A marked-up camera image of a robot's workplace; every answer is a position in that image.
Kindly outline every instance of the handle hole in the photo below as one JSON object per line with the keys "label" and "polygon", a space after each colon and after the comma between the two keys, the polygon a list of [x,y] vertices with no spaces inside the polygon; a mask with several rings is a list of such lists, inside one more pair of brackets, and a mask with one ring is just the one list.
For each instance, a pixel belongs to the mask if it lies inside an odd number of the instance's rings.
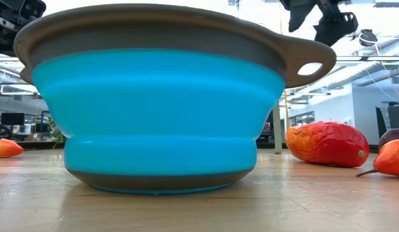
{"label": "handle hole", "polygon": [[303,67],[300,68],[298,71],[299,75],[312,75],[316,73],[319,69],[321,69],[322,64],[321,63],[308,63],[303,65]]}

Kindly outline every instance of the blue silicone bowl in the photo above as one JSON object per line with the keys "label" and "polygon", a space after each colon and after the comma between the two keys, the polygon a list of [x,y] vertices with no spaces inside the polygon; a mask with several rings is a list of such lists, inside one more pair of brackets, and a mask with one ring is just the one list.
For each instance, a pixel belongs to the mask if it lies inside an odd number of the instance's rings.
{"label": "blue silicone bowl", "polygon": [[[212,27],[181,29],[172,21],[165,33],[138,21],[122,33],[123,27],[98,24],[112,23],[100,19],[104,14],[110,19],[133,11],[146,17],[150,11],[141,9],[158,7],[181,19],[186,11],[210,17],[205,10],[179,6],[126,7],[61,12],[17,36],[15,51],[26,65],[23,78],[35,84],[68,137],[68,171],[99,189],[155,195],[220,188],[247,175],[257,162],[255,140],[289,83],[284,56],[260,41]],[[91,30],[63,26],[78,12],[83,21],[90,15]],[[126,17],[120,20],[129,22]],[[237,20],[230,24],[243,27]],[[211,35],[218,36],[206,39]],[[247,50],[232,52],[238,44]]]}

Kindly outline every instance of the dark purple object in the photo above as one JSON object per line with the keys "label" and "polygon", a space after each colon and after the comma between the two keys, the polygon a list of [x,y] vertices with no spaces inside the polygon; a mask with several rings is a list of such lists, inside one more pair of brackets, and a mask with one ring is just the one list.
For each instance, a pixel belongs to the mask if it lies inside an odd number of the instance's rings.
{"label": "dark purple object", "polygon": [[384,146],[384,144],[388,143],[389,141],[399,139],[399,128],[391,129],[385,132],[381,138],[380,142],[378,143],[378,151]]}

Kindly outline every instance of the computer monitor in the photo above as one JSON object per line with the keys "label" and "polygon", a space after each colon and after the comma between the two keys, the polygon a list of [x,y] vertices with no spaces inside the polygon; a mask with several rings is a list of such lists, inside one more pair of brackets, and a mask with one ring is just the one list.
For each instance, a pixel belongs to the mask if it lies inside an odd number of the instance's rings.
{"label": "computer monitor", "polygon": [[1,113],[2,125],[24,125],[24,113]]}

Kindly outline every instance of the wooden table surface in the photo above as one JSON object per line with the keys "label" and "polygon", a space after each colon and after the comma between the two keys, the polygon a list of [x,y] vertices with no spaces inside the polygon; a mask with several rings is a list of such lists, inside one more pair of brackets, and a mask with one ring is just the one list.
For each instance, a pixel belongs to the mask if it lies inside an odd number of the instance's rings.
{"label": "wooden table surface", "polygon": [[27,151],[0,159],[0,231],[399,231],[399,179],[355,177],[374,157],[330,168],[259,150],[255,170],[230,187],[141,196],[81,184],[62,150]]}

